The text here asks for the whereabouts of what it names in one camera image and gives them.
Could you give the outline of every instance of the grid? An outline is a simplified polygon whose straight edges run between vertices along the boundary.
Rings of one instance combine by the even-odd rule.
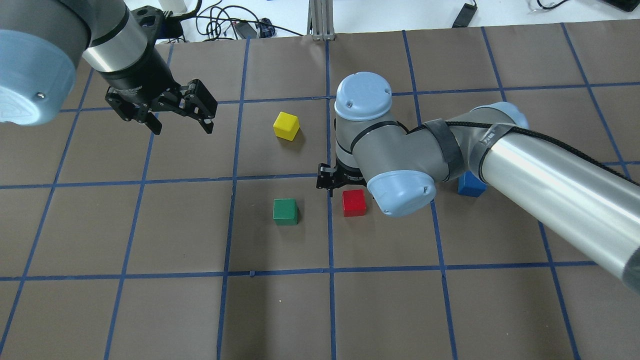
[[[408,64],[410,78],[411,78],[411,92],[395,92],[393,93],[394,97],[412,97],[413,103],[415,105],[415,115],[417,118],[417,123],[420,124],[422,122],[420,105],[419,105],[419,96],[420,95],[432,95],[432,94],[460,94],[460,93],[477,93],[477,92],[494,92],[499,93],[502,97],[502,100],[507,100],[507,92],[519,91],[519,90],[549,90],[549,89],[585,89],[590,99],[593,102],[593,106],[595,107],[598,117],[602,122],[602,126],[605,129],[605,133],[608,139],[611,142],[611,145],[615,151],[615,155],[617,157],[617,161],[609,161],[606,164],[610,166],[620,166],[623,169],[623,172],[626,176],[631,177],[631,173],[629,171],[630,167],[634,167],[636,165],[640,165],[640,161],[629,161],[628,159],[624,159],[621,151],[616,145],[616,141],[614,139],[613,133],[609,128],[607,120],[605,119],[603,111],[600,109],[600,105],[594,95],[594,88],[602,88],[602,87],[623,87],[623,86],[639,86],[640,82],[611,82],[611,83],[590,83],[588,81],[587,75],[583,66],[580,62],[576,49],[572,43],[571,36],[567,31],[567,28],[564,24],[561,24],[561,28],[563,34],[566,38],[567,44],[569,45],[572,55],[575,59],[575,62],[579,68],[580,74],[583,79],[583,83],[575,84],[575,85],[549,85],[549,86],[503,86],[502,81],[500,79],[500,74],[498,71],[498,66],[496,64],[494,53],[492,51],[492,46],[490,44],[487,32],[484,28],[481,28],[483,40],[486,45],[486,51],[488,53],[489,59],[491,61],[491,65],[495,74],[495,79],[497,82],[497,87],[492,88],[471,88],[471,89],[449,89],[449,90],[427,90],[427,91],[418,91],[417,81],[414,74],[414,66],[412,61],[412,54],[410,49],[410,43],[407,37],[407,32],[402,31],[402,37],[404,40],[404,49],[406,51],[406,61]],[[237,118],[237,128],[236,128],[236,142],[234,148],[234,162],[233,162],[233,171],[232,176],[230,177],[214,177],[214,178],[184,178],[184,179],[147,179],[147,170],[150,162],[150,157],[152,153],[152,147],[154,144],[154,135],[151,134],[148,139],[147,152],[143,167],[143,173],[140,180],[135,181],[105,181],[105,182],[78,182],[78,183],[62,183],[59,182],[60,173],[63,168],[63,164],[65,158],[67,157],[67,151],[69,149],[69,145],[71,143],[71,139],[74,135],[74,130],[76,128],[76,124],[78,122],[78,118],[82,112],[85,111],[110,111],[109,108],[84,108],[83,103],[86,97],[87,91],[89,89],[93,71],[91,71],[88,75],[87,82],[84,86],[84,92],[82,98],[79,102],[78,108],[76,109],[66,109],[62,110],[62,113],[75,113],[74,120],[72,126],[70,128],[67,142],[65,148],[62,152],[62,157],[60,159],[60,164],[58,165],[58,169],[54,178],[54,181],[51,184],[23,184],[23,185],[2,185],[0,186],[0,190],[8,190],[8,189],[28,189],[28,188],[46,188],[50,189],[49,195],[45,204],[44,212],[42,213],[42,217],[40,223],[38,225],[38,229],[36,231],[35,239],[33,241],[33,245],[31,246],[31,250],[29,252],[28,260],[26,262],[26,266],[21,276],[19,277],[0,277],[0,282],[17,282],[18,288],[15,294],[15,299],[12,304],[12,308],[9,312],[8,319],[6,322],[6,326],[4,328],[2,340],[0,341],[0,354],[4,349],[7,337],[12,328],[13,318],[15,316],[16,309],[19,305],[22,290],[24,285],[29,281],[68,281],[68,280],[97,280],[97,279],[111,279],[118,281],[117,293],[115,298],[115,303],[113,304],[113,314],[111,315],[111,321],[109,326],[108,338],[106,342],[106,348],[104,349],[104,359],[109,359],[111,344],[113,340],[113,334],[115,330],[116,323],[118,321],[118,310],[120,306],[120,299],[123,292],[123,287],[126,280],[129,279],[172,279],[172,278],[203,278],[203,277],[217,277],[222,281],[221,285],[221,297],[220,297],[220,317],[219,317],[219,325],[218,325],[218,337],[216,340],[216,350],[217,350],[217,358],[220,359],[223,353],[222,345],[223,345],[223,330],[225,326],[225,313],[227,309],[227,288],[228,281],[233,277],[261,277],[261,276],[278,276],[278,275],[299,275],[299,274],[328,274],[329,275],[329,305],[330,305],[330,352],[331,358],[338,358],[337,351],[337,335],[336,335],[336,300],[335,300],[335,274],[344,274],[344,273],[369,273],[369,272],[440,272],[441,273],[441,282],[442,282],[442,297],[444,301],[445,308],[445,316],[446,316],[446,324],[449,333],[449,343],[451,348],[451,355],[453,359],[458,359],[458,347],[456,346],[456,329],[454,328],[454,313],[452,311],[451,300],[449,296],[449,285],[447,283],[447,272],[451,270],[486,270],[486,269],[512,269],[512,268],[549,268],[552,274],[553,284],[555,287],[557,301],[559,303],[559,307],[561,308],[562,317],[564,321],[564,326],[566,327],[566,333],[568,335],[568,339],[571,346],[571,351],[574,359],[580,359],[580,349],[576,343],[576,340],[573,335],[572,323],[568,311],[566,309],[563,290],[560,285],[560,281],[556,272],[557,268],[562,267],[571,267],[571,266],[593,266],[595,265],[592,261],[554,261],[552,251],[550,249],[547,234],[545,228],[542,223],[538,222],[538,227],[540,229],[540,238],[543,242],[543,246],[546,252],[547,260],[539,261],[539,262],[528,262],[528,263],[483,263],[483,264],[455,264],[448,265],[445,262],[445,252],[443,251],[443,245],[440,234],[440,223],[438,221],[438,211],[436,209],[436,204],[438,199],[434,200],[430,205],[431,215],[433,218],[433,227],[435,230],[435,240],[436,240],[436,248],[438,253],[438,264],[437,265],[421,265],[421,266],[358,266],[358,267],[337,267],[334,265],[334,244],[333,244],[333,213],[332,213],[332,198],[329,196],[326,197],[327,201],[327,231],[328,231],[328,266],[320,267],[320,268],[299,268],[299,269],[290,269],[290,270],[256,270],[256,271],[231,271],[230,270],[230,253],[232,249],[232,230],[234,225],[234,213],[236,209],[236,191],[237,185],[239,181],[253,181],[253,180],[264,180],[264,179],[297,179],[297,178],[313,178],[316,175],[313,173],[302,173],[302,174],[280,174],[280,175],[265,175],[265,176],[238,176],[238,163],[239,163],[239,149],[241,145],[241,126],[243,121],[243,108],[245,104],[250,103],[258,103],[258,102],[285,102],[285,101],[313,101],[313,100],[324,100],[325,108],[326,108],[326,161],[330,164],[332,160],[332,137],[331,137],[331,100],[335,99],[334,95],[331,95],[331,86],[330,81],[338,81],[339,79],[330,79],[330,43],[326,42],[324,47],[324,55],[325,55],[325,82],[326,82],[326,92],[324,95],[319,95],[316,97],[281,97],[274,99],[245,99],[245,86],[246,86],[246,77],[248,71],[248,60],[250,55],[251,45],[253,44],[251,40],[247,40],[244,46],[244,58],[243,58],[243,71],[242,71],[242,80],[241,80],[241,90],[240,97],[238,101],[220,101],[220,104],[237,104],[238,105],[238,118]],[[168,63],[171,64],[173,55],[173,45],[170,47],[169,55],[168,55]],[[230,208],[229,208],[229,219],[227,226],[227,243],[225,250],[225,258],[224,258],[224,269],[219,272],[183,272],[183,273],[165,273],[165,274],[131,274],[127,271],[127,265],[129,262],[129,255],[131,253],[132,243],[134,241],[134,235],[136,232],[136,223],[138,222],[138,214],[140,212],[141,203],[143,200],[143,195],[145,191],[145,186],[148,184],[164,184],[164,183],[200,183],[200,182],[230,182],[232,185],[232,193],[230,200]],[[137,197],[137,202],[135,205],[135,210],[133,213],[133,218],[131,222],[131,230],[129,233],[128,242],[126,245],[124,262],[122,264],[122,271],[119,274],[102,274],[102,275],[28,275],[29,268],[31,266],[31,262],[33,260],[34,254],[36,252],[36,247],[38,245],[38,241],[40,238],[40,234],[42,233],[43,226],[45,224],[45,219],[47,217],[47,213],[49,211],[49,206],[51,205],[52,198],[54,192],[58,188],[80,188],[80,187],[91,187],[91,186],[124,186],[124,185],[134,185],[139,186],[139,192]]]

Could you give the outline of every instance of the power adapter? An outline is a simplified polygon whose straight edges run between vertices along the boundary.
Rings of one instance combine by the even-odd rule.
[[[453,22],[453,27],[466,28],[469,25],[469,22],[471,22],[471,19],[476,14],[477,9],[478,7],[477,5],[475,5],[475,1],[473,5],[464,4],[464,6],[462,6],[462,9],[460,10],[460,13],[458,14],[458,17]]]

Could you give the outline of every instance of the block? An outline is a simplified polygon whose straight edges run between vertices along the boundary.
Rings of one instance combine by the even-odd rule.
[[[273,221],[278,226],[298,225],[296,199],[275,199],[273,201]]]
[[[273,132],[276,136],[288,141],[293,141],[298,130],[300,130],[300,121],[298,121],[298,117],[282,111],[278,114],[276,122],[273,123]]]
[[[478,179],[471,171],[465,172],[458,178],[458,194],[479,197],[486,190],[486,184]]]
[[[346,190],[342,193],[342,212],[344,217],[361,217],[367,213],[364,190]]]

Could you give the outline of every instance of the red cube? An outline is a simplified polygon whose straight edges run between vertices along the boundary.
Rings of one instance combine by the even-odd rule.
[[[346,190],[342,193],[342,211],[344,217],[361,217],[367,212],[364,190]]]

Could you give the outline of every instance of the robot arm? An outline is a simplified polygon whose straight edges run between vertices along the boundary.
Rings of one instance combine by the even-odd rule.
[[[379,75],[342,81],[337,165],[320,164],[318,188],[366,185],[384,214],[400,217],[429,204],[436,182],[470,170],[640,293],[640,186],[527,130],[508,102],[408,133],[390,107],[390,86]]]
[[[109,83],[105,100],[123,120],[159,134],[153,111],[173,111],[212,132],[216,100],[200,80],[176,83],[154,47],[171,25],[160,10],[132,13],[122,0],[0,3],[0,122],[52,120],[74,86],[82,56]],[[177,24],[170,30],[181,35]]]

